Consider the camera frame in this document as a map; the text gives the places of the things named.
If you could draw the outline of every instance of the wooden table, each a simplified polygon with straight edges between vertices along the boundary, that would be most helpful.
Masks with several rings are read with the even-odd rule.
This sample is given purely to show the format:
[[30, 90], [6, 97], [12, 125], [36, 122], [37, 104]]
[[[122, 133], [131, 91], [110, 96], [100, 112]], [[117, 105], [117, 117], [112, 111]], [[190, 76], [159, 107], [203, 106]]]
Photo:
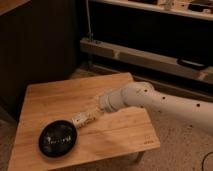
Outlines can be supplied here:
[[145, 109], [105, 114], [78, 130], [74, 148], [52, 159], [41, 154], [38, 138], [55, 120], [70, 120], [95, 107], [98, 94], [133, 81], [129, 73], [30, 85], [26, 92], [9, 171], [43, 171], [141, 152], [160, 146]]

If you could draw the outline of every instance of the cable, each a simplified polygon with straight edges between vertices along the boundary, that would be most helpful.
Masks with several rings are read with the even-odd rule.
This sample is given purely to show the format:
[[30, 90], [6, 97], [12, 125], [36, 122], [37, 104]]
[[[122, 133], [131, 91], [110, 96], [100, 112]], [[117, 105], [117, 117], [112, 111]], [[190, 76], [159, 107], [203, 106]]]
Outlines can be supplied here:
[[213, 154], [213, 151], [207, 153], [207, 154], [203, 157], [203, 160], [202, 160], [202, 163], [201, 163], [201, 170], [202, 170], [202, 171], [204, 171], [205, 160], [206, 160], [207, 157], [210, 156], [211, 154]]

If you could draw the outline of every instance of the black bowl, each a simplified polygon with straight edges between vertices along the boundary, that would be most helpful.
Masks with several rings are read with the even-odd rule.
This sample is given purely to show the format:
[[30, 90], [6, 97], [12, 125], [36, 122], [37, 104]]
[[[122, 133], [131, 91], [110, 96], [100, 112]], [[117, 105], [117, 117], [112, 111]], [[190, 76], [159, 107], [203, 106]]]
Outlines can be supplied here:
[[59, 120], [47, 125], [39, 137], [39, 148], [48, 157], [67, 154], [75, 145], [77, 130], [68, 121]]

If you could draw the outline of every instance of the black cabinet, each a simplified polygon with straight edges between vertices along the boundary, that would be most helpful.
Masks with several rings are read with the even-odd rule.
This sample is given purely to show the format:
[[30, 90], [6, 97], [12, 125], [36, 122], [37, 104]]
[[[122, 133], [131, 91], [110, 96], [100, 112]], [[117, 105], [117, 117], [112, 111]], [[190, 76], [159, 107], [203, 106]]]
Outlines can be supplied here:
[[77, 62], [74, 0], [36, 0], [0, 16], [0, 105], [15, 118], [27, 85], [67, 79]]

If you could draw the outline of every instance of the shelf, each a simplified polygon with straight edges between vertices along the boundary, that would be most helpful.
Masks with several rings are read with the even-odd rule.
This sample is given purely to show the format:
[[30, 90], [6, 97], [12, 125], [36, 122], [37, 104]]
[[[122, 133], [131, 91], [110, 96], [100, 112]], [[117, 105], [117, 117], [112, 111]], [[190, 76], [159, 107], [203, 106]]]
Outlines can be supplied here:
[[0, 0], [0, 16], [29, 1], [30, 0]]
[[163, 5], [150, 5], [141, 2], [132, 2], [128, 0], [90, 0], [90, 1], [213, 21], [212, 14], [194, 12], [190, 10], [182, 10], [179, 8], [172, 8], [170, 10], [165, 10]]

